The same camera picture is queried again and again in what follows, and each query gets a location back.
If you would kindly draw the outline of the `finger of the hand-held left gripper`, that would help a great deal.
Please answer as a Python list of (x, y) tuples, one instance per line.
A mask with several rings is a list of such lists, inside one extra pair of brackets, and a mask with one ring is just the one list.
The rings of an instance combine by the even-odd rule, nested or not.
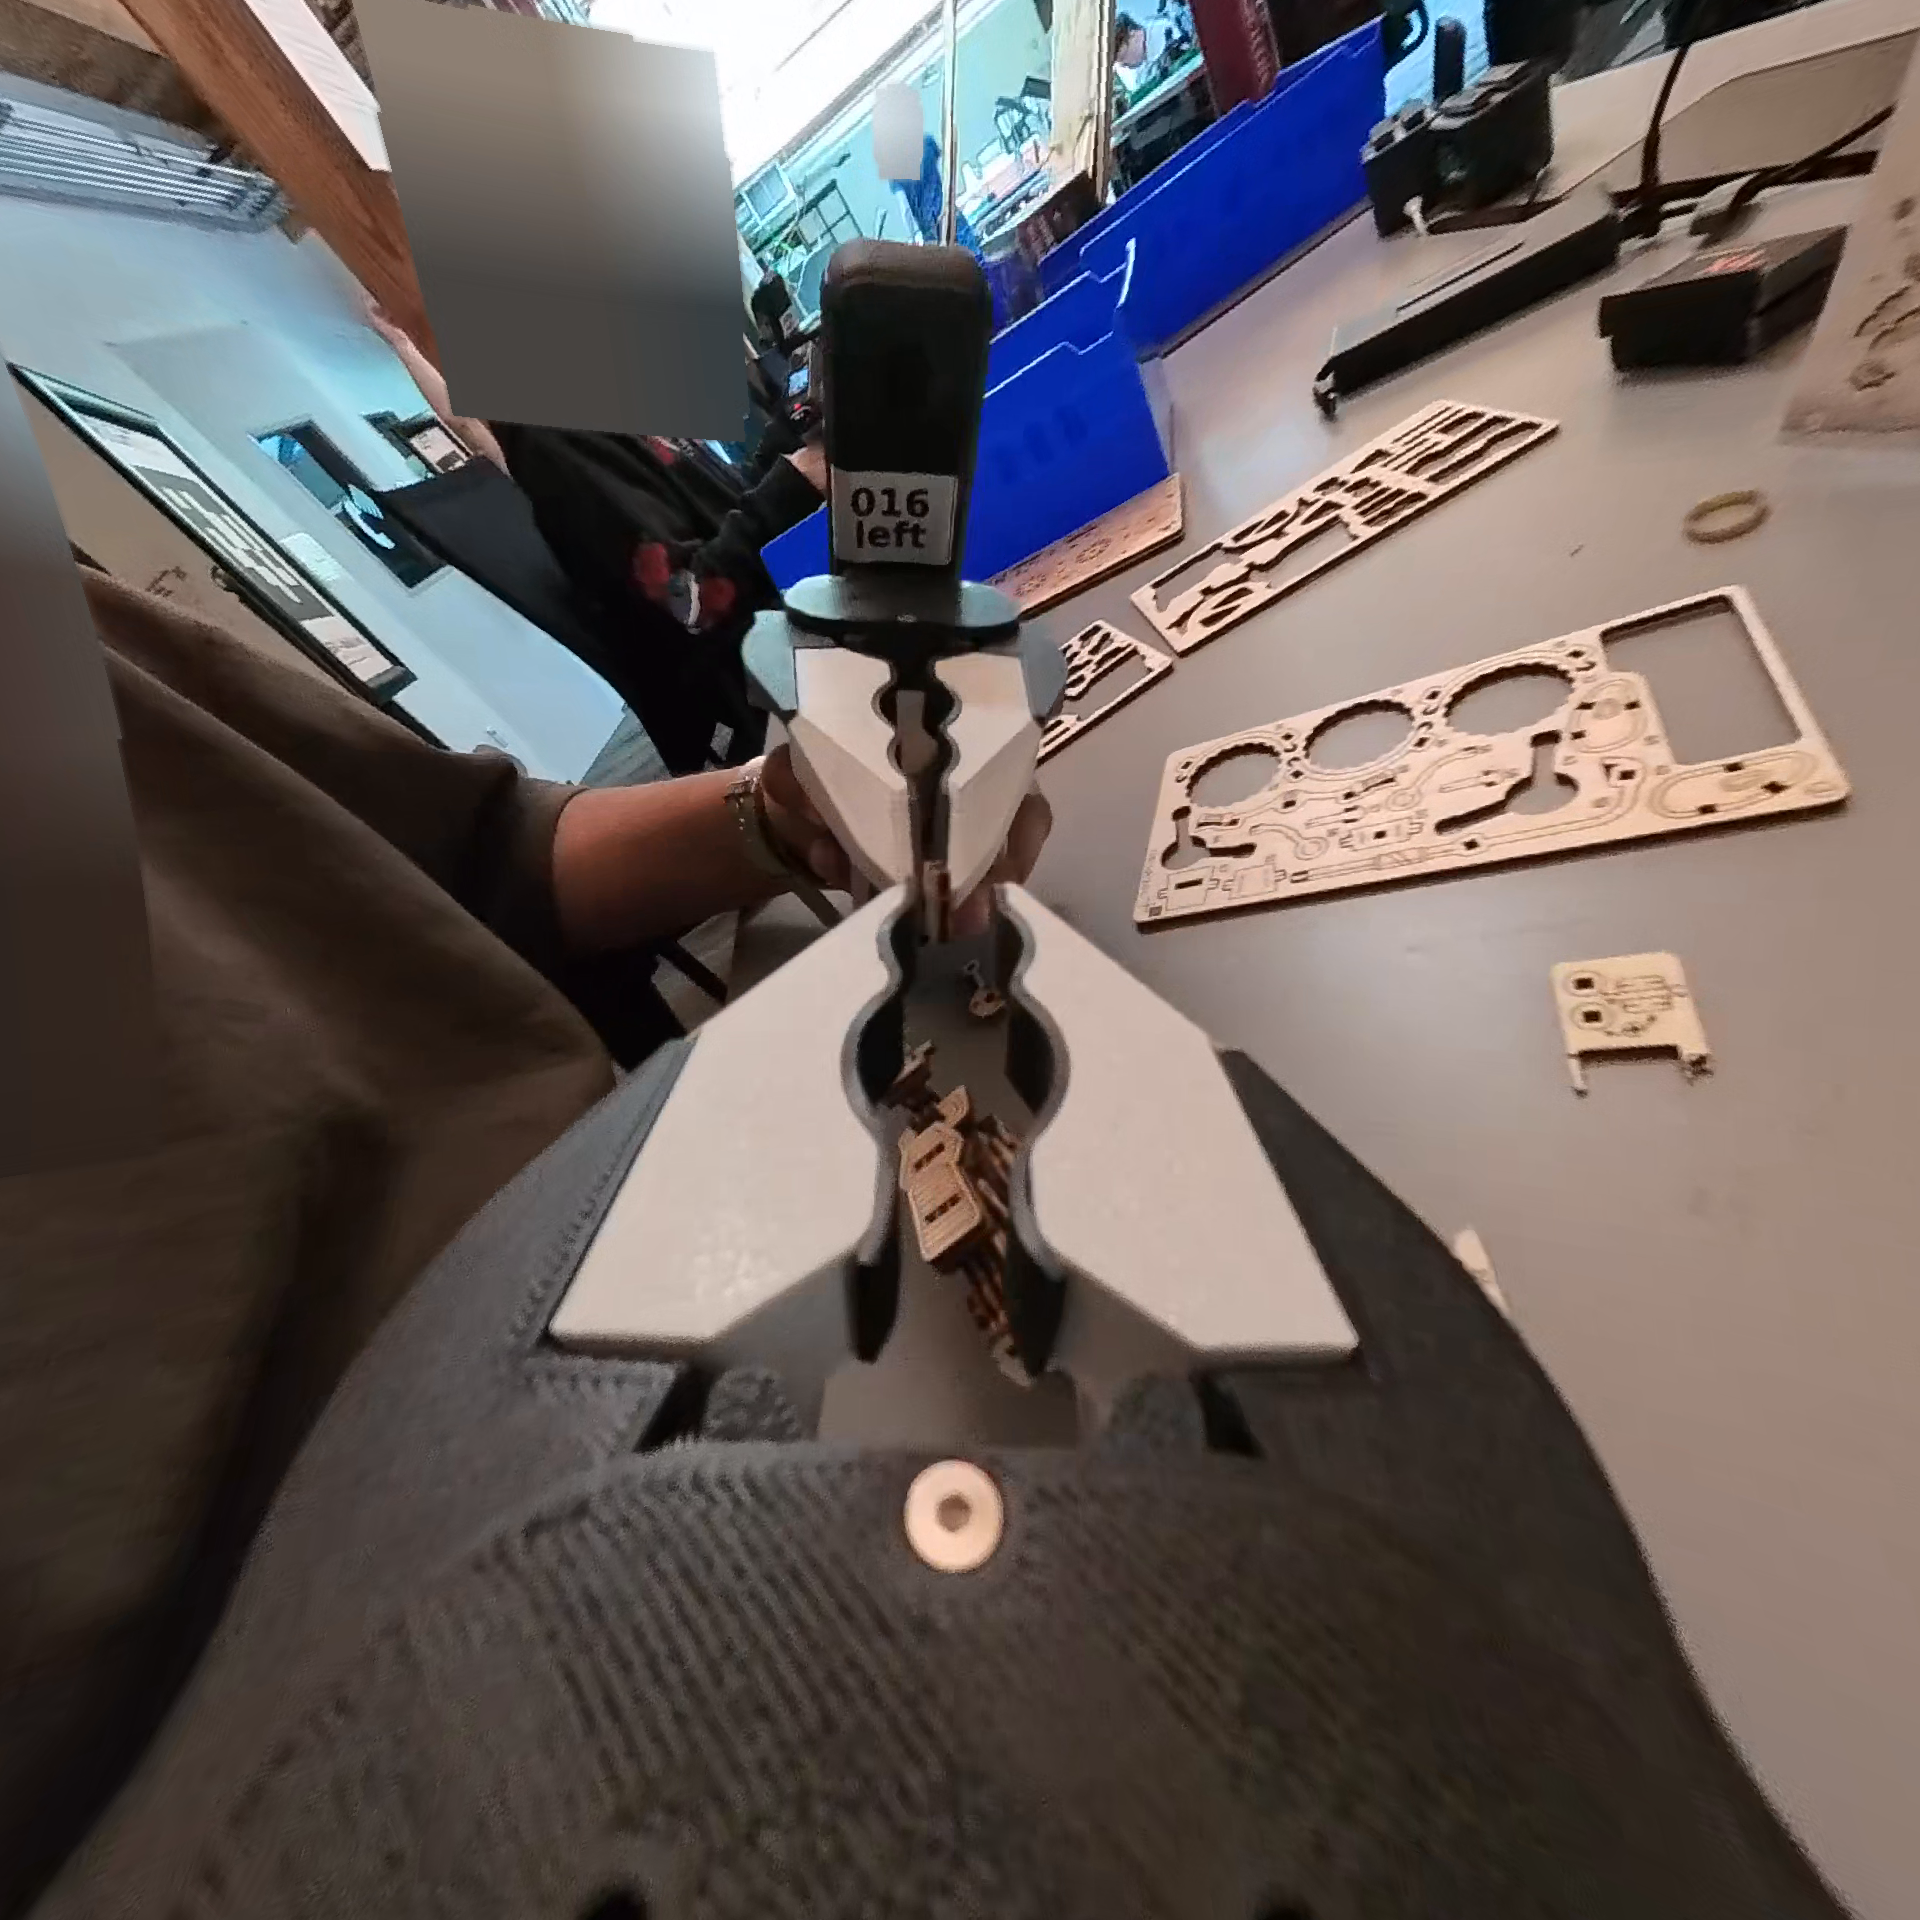
[(840, 644), (803, 644), (793, 666), (786, 740), (808, 797), (871, 886), (913, 883), (922, 865), (914, 801), (882, 708), (896, 692), (894, 666)]
[(1031, 708), (1019, 653), (945, 655), (928, 670), (922, 866), (946, 865), (954, 901), (981, 884), (1033, 788), (1043, 723)]

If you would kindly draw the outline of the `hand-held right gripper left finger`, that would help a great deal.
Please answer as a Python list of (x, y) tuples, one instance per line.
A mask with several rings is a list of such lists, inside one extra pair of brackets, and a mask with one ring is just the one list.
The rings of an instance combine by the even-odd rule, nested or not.
[(709, 1020), (550, 1319), (571, 1354), (830, 1378), (896, 1329), (899, 884)]

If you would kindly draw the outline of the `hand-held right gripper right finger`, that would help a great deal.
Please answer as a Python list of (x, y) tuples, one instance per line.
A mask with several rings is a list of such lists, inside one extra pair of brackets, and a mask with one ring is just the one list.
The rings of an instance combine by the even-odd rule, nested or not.
[(1025, 886), (998, 892), (1008, 1174), (1003, 1317), (1031, 1375), (1114, 1403), (1151, 1374), (1337, 1365), (1349, 1310), (1210, 1033)]

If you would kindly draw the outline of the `wooden model assembly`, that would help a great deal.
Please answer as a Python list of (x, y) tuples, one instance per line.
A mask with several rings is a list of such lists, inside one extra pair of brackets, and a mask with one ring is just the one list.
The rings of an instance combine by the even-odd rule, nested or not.
[(966, 1291), (968, 1317), (998, 1367), (1016, 1386), (1033, 1386), (1023, 1361), (1008, 1303), (1014, 1249), (1014, 1173), (1019, 1132), (971, 1093), (945, 1086), (938, 1047), (909, 1049), (886, 1105), (904, 1119), (896, 1142), (896, 1188), (919, 1258)]

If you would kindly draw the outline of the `wooden puzzle sheet round holes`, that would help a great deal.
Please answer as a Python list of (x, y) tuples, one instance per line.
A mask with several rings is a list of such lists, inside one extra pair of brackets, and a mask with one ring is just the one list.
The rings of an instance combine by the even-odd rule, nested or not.
[[(1786, 740), (1686, 758), (1614, 652), (1713, 617), (1733, 619)], [(1727, 585), (1173, 751), (1134, 925), (1803, 818), (1853, 793), (1751, 593)]]

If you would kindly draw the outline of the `grey desk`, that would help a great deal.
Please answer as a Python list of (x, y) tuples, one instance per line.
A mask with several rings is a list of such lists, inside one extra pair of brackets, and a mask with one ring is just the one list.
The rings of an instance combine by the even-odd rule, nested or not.
[[(1915, 447), (1782, 436), (1809, 337), (1624, 379), (1595, 290), (1322, 418), (1333, 326), (1470, 249), (1359, 217), (1166, 362), (1187, 549), (1432, 401), (1561, 428), (1071, 746), (1039, 889), (1445, 1241), (1477, 1229), (1751, 1767), (1859, 1915), (1915, 1915)], [(1131, 923), (1173, 749), (1720, 585), (1848, 807)], [(1575, 1095), (1550, 969), (1655, 951), (1713, 1073), (1598, 1058)]]

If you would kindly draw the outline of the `person's left hand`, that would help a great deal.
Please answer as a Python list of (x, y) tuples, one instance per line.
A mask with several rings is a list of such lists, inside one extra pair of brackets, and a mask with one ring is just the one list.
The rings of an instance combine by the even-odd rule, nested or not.
[[(761, 758), (760, 801), (766, 829), (786, 862), (821, 883), (826, 892), (851, 894), (851, 857), (837, 844), (826, 815), (808, 795), (786, 742), (781, 742)], [(994, 913), (993, 889), (1003, 883), (1026, 883), (1031, 877), (1053, 827), (1055, 813), (1046, 793), (1031, 788), (1018, 807), (1000, 855), (981, 884), (952, 907), (949, 934), (957, 941), (971, 939), (991, 929)]]

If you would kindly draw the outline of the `reddish wooden puzzle sheet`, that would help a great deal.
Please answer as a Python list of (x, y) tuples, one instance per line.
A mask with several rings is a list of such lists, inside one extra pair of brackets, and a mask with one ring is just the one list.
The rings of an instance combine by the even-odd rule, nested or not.
[(1025, 614), (1057, 609), (1090, 588), (1169, 553), (1185, 540), (1185, 477), (1176, 470), (1085, 527), (991, 578)]

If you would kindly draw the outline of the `person's brown shirt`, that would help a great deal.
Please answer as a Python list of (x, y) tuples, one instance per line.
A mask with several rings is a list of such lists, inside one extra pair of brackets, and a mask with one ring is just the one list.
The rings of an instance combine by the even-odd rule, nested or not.
[(565, 803), (81, 565), (151, 932), (151, 1138), (6, 1180), (2, 1887), (168, 1714), (304, 1429), (432, 1255), (680, 1025), (565, 948)]

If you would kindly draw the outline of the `small square wooden piece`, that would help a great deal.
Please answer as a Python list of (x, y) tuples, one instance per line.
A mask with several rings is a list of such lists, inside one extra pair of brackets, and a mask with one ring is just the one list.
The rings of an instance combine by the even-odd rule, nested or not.
[(1682, 961), (1638, 951), (1561, 962), (1550, 969), (1552, 1007), (1577, 1097), (1590, 1093), (1590, 1060), (1672, 1055), (1682, 1075), (1713, 1073), (1713, 1047)]

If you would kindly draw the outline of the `wooden beam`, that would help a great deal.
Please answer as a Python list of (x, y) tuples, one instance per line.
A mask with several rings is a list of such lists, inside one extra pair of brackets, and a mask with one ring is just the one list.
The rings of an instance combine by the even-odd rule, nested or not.
[(393, 174), (371, 172), (247, 3), (129, 3), (138, 28), (432, 366)]

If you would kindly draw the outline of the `long black bar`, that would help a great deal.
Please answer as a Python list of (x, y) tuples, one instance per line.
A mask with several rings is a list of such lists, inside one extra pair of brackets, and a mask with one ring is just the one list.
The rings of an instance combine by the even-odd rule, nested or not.
[(1504, 229), (1477, 254), (1339, 322), (1313, 378), (1318, 412), (1333, 418), (1345, 401), (1610, 271), (1622, 244), (1624, 217), (1601, 189)]

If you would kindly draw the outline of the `black device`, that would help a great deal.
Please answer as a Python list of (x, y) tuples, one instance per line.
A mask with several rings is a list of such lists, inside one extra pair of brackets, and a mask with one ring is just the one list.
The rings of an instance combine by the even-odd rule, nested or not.
[(1430, 5), (1383, 15), (1383, 62), (1427, 52), (1432, 75), (1379, 118), (1360, 143), (1360, 174), (1377, 233), (1427, 230), (1435, 219), (1482, 213), (1531, 186), (1552, 161), (1552, 78), (1565, 49), (1523, 30), (1517, 59), (1495, 28), (1486, 65), (1470, 71), (1470, 28)]

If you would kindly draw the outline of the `black box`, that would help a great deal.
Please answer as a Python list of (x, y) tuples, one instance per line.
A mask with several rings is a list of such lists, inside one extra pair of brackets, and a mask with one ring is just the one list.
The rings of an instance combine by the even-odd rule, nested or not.
[(1817, 321), (1845, 238), (1845, 227), (1829, 227), (1709, 247), (1639, 287), (1606, 294), (1598, 334), (1614, 367), (1646, 373), (1754, 362)]

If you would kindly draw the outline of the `small wooden puzzle sheet frame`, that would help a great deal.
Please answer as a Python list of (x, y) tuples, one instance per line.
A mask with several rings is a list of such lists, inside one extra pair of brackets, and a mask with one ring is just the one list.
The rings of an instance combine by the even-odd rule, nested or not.
[(1086, 625), (1064, 639), (1062, 652), (1067, 675), (1064, 703), (1043, 729), (1041, 763), (1173, 673), (1169, 653), (1107, 619)]

